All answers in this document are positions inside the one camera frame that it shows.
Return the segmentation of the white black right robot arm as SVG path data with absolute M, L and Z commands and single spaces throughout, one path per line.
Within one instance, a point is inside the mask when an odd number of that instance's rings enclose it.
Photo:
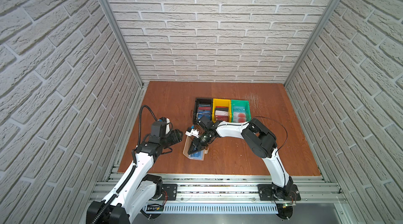
M 200 133 L 195 126 L 185 132 L 192 141 L 185 148 L 187 155 L 203 152 L 217 138 L 233 137 L 244 140 L 252 152 L 262 158 L 270 176 L 272 185 L 269 191 L 275 200 L 300 200 L 300 195 L 292 177 L 286 172 L 279 156 L 277 138 L 260 120 L 251 119 L 248 122 L 233 123 L 225 121 L 210 121 L 203 116 L 197 124 L 204 130 Z

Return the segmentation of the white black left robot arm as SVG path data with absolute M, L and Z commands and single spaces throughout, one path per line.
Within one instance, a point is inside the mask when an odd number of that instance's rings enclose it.
M 131 224 L 143 212 L 149 200 L 161 200 L 157 208 L 163 208 L 168 200 L 160 176 L 148 174 L 163 149 L 182 141 L 183 133 L 172 130 L 159 133 L 154 142 L 143 142 L 132 151 L 130 167 L 101 201 L 90 204 L 86 213 L 87 224 Z

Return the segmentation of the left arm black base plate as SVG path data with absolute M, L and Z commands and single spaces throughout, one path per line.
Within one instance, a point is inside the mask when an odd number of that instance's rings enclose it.
M 178 184 L 160 184 L 156 186 L 156 193 L 151 200 L 175 201 L 177 197 Z

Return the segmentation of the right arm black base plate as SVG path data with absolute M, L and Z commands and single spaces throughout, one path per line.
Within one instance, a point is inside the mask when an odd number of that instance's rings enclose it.
M 289 189 L 280 188 L 274 184 L 259 184 L 258 193 L 261 201 L 300 201 L 301 196 L 297 185 L 292 184 Z

